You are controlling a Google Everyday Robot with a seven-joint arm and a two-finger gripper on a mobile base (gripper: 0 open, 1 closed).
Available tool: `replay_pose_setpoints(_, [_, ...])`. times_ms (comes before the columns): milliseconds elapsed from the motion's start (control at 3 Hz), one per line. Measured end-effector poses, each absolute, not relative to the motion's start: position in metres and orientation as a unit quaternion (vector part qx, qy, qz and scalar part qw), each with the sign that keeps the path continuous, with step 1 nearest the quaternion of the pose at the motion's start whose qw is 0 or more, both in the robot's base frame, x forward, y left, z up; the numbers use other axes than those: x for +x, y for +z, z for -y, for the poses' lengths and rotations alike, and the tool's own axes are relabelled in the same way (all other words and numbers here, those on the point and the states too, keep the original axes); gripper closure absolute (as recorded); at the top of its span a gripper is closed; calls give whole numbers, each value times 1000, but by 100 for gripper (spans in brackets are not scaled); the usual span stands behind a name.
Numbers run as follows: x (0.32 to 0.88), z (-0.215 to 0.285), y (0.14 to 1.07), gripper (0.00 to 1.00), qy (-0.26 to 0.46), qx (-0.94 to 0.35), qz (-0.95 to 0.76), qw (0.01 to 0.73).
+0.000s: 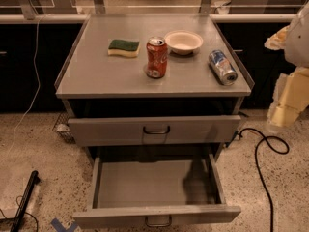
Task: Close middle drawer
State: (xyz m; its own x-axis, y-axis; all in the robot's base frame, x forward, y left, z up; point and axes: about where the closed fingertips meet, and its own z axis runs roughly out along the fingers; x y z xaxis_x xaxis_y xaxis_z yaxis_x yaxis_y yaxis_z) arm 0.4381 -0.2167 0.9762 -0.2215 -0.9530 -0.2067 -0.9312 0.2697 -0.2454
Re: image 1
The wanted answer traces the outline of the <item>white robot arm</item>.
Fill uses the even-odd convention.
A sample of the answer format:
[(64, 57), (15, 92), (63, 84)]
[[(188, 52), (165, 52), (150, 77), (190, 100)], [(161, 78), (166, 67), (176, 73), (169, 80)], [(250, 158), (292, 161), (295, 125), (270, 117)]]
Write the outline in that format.
[(309, 106), (309, 3), (265, 47), (283, 49), (286, 61), (295, 65), (292, 73), (279, 76), (267, 115), (271, 125), (288, 127)]

